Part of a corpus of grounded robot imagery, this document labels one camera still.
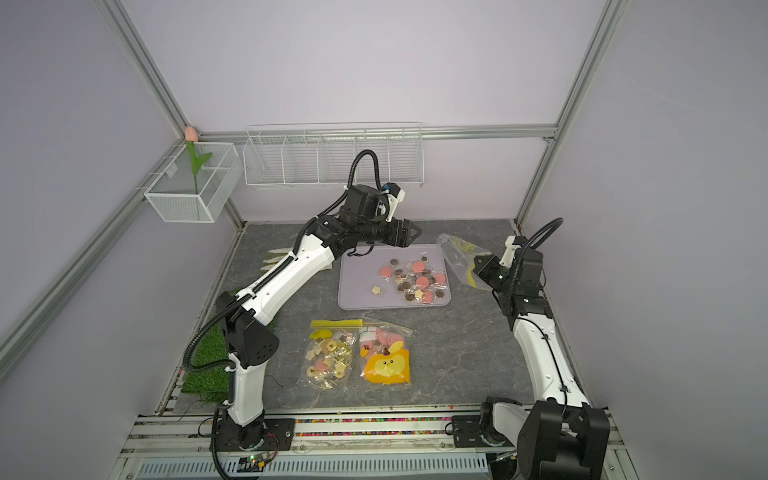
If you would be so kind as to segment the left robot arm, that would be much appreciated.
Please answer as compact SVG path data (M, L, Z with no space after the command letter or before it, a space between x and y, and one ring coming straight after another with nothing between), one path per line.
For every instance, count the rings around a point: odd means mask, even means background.
M259 448L270 436L263 405L268 361L280 341L269 324L285 303L313 276L343 256L365 256L374 246L410 246L418 226L395 216L405 192L381 180L379 159L360 151L343 193L300 229L292 247L275 266L235 294L223 293L216 312L187 345L187 373L218 369L229 376L227 400L214 412L211 435L232 434L234 449Z

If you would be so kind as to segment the ziploc bag with yellow toy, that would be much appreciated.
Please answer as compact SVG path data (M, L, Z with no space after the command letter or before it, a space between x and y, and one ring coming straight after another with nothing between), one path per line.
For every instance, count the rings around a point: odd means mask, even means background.
M360 377L375 385L411 383L412 331L386 322L365 322L359 331Z

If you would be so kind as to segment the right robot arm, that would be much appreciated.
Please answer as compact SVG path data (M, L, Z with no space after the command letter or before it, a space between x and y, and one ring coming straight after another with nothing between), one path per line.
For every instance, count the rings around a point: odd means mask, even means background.
M480 418L486 444L514 447L520 479L598 479L608 449L608 416L591 405L575 380L543 292L539 249L562 223L555 218L531 237L509 237L502 256L474 258L474 272L490 287L507 319L533 386L531 408L489 397Z

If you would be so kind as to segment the clear ziploc bag of cookies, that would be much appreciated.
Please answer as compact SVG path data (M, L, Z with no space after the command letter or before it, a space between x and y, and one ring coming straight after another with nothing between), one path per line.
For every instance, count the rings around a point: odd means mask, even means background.
M490 255L490 251L446 233L437 237L437 245L443 252L446 265L462 284L477 290L491 290L491 287L475 273L474 262L476 256Z

